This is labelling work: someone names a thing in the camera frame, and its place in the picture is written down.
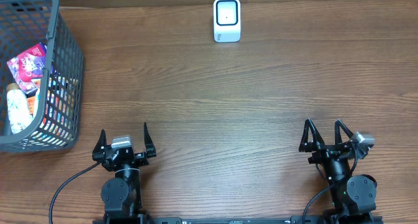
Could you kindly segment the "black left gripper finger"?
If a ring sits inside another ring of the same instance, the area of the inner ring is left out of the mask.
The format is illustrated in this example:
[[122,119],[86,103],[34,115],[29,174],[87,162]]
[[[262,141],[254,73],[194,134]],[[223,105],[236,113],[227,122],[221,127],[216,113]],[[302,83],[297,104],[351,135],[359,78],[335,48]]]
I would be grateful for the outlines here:
[[105,130],[102,129],[99,139],[92,151],[92,155],[101,155],[104,152],[104,149],[106,146],[107,146],[106,133],[105,133]]
[[156,148],[149,134],[146,122],[144,122],[144,145],[145,145],[147,154],[156,154]]

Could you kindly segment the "gold wet wipes pack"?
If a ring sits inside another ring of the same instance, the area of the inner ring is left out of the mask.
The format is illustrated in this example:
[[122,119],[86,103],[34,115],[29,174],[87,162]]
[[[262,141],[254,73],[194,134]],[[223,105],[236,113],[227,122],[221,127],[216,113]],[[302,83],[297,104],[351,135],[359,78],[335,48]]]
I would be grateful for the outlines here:
[[79,81],[74,78],[58,76],[56,80],[49,79],[46,94],[45,115],[39,125],[40,131],[32,133],[31,137],[45,146],[67,146],[74,140],[74,117],[76,87]]

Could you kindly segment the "white floral tube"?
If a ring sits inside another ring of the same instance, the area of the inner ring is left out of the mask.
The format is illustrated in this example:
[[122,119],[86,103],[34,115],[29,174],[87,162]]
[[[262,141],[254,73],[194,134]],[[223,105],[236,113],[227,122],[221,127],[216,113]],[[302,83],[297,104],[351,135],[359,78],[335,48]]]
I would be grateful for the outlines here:
[[33,121],[26,95],[16,83],[7,86],[7,111],[10,129],[14,135],[22,132]]

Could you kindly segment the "red purple snack packet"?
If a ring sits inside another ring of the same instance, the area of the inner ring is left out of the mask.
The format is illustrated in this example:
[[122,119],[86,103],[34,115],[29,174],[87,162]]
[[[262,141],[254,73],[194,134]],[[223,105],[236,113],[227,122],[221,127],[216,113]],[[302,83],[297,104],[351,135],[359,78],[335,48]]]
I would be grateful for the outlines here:
[[7,61],[15,82],[27,96],[34,96],[40,88],[46,53],[47,45],[40,42]]

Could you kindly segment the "small orange box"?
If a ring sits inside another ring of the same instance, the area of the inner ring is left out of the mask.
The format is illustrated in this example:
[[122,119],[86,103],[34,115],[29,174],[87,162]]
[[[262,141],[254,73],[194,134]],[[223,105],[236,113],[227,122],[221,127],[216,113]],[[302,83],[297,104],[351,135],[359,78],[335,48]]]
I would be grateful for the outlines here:
[[29,113],[34,118],[36,116],[37,108],[39,105],[39,92],[40,92],[39,88],[40,88],[41,79],[40,78],[32,79],[32,82],[35,84],[35,89],[31,93],[29,93],[29,96],[27,98],[27,105],[28,105]]

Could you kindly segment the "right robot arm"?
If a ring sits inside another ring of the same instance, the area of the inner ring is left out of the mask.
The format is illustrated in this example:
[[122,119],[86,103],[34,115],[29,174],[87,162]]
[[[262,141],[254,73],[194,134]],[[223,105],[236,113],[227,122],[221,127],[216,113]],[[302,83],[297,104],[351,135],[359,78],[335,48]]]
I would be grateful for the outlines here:
[[[327,187],[307,203],[293,223],[371,224],[383,223],[374,217],[378,183],[371,175],[354,175],[357,164],[375,144],[369,133],[352,132],[341,120],[334,122],[334,144],[327,145],[311,119],[304,123],[299,151],[311,153],[308,158],[327,182]],[[309,216],[310,206],[323,194],[330,193],[333,208],[320,216]]]

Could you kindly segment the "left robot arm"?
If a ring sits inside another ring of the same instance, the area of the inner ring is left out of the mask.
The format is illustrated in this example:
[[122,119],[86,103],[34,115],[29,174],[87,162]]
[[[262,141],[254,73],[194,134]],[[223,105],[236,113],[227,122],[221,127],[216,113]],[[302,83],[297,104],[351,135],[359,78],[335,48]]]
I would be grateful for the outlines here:
[[140,167],[149,165],[149,159],[157,156],[148,127],[144,124],[145,150],[134,152],[129,135],[118,136],[111,143],[106,141],[106,133],[101,131],[92,151],[92,159],[113,172],[101,188],[104,202],[103,223],[151,223],[150,214],[142,209]]

